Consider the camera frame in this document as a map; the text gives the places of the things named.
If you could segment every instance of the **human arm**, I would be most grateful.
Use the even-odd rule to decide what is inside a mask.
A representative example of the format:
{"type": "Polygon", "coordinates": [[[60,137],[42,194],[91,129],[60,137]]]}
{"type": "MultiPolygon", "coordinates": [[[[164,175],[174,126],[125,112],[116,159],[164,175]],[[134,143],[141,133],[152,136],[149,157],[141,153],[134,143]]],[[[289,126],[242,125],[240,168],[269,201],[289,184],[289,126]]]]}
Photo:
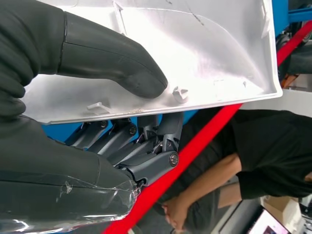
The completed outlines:
{"type": "Polygon", "coordinates": [[[179,196],[165,202],[166,219],[175,229],[181,230],[190,205],[224,185],[240,170],[237,154],[227,156],[198,177],[179,196]]]}
{"type": "Polygon", "coordinates": [[[215,189],[219,188],[241,171],[238,154],[228,155],[208,169],[180,194],[187,207],[215,189]]]}
{"type": "Polygon", "coordinates": [[[230,206],[242,201],[241,188],[239,182],[222,186],[220,189],[218,208],[230,206]]]}

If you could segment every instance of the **robotic hand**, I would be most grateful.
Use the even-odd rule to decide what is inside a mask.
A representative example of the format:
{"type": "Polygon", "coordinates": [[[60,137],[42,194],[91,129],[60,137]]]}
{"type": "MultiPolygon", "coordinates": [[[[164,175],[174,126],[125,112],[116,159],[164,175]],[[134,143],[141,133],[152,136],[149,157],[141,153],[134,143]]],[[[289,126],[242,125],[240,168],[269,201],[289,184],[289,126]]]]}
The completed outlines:
{"type": "Polygon", "coordinates": [[[143,47],[36,0],[0,0],[0,233],[57,233],[127,215],[178,164],[182,113],[84,123],[65,143],[23,116],[37,74],[112,79],[142,98],[168,85],[143,47]],[[131,141],[138,131],[139,137],[131,141]]]}

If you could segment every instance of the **scratch mark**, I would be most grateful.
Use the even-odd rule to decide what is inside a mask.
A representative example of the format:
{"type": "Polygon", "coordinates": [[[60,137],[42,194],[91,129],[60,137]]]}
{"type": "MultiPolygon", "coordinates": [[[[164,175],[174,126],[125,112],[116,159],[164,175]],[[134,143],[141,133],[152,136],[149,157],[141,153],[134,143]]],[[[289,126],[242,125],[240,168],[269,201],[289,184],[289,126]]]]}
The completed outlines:
{"type": "Polygon", "coordinates": [[[66,186],[66,194],[70,193],[70,191],[73,189],[73,185],[70,185],[67,181],[65,181],[65,185],[66,186]]]}
{"type": "Polygon", "coordinates": [[[193,11],[190,9],[190,7],[187,4],[187,2],[185,2],[187,7],[188,8],[188,10],[193,16],[195,17],[198,22],[199,22],[201,25],[205,26],[204,23],[202,23],[198,16],[195,15],[194,13],[193,13],[193,11]]]}

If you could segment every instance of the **red bar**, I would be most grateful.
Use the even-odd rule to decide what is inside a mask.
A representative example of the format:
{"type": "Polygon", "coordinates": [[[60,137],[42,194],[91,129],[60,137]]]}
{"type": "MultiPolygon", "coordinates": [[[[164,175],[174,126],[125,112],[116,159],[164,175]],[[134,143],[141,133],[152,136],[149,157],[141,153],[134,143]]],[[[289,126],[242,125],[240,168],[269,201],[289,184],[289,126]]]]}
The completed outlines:
{"type": "MultiPolygon", "coordinates": [[[[310,31],[312,31],[312,21],[305,24],[290,41],[281,48],[277,53],[277,64],[280,65],[310,31]]],[[[144,189],[128,215],[122,220],[112,223],[110,227],[104,230],[103,234],[126,234],[221,131],[241,106],[242,104],[236,104],[221,109],[185,146],[179,154],[180,161],[177,167],[144,189]]]]}

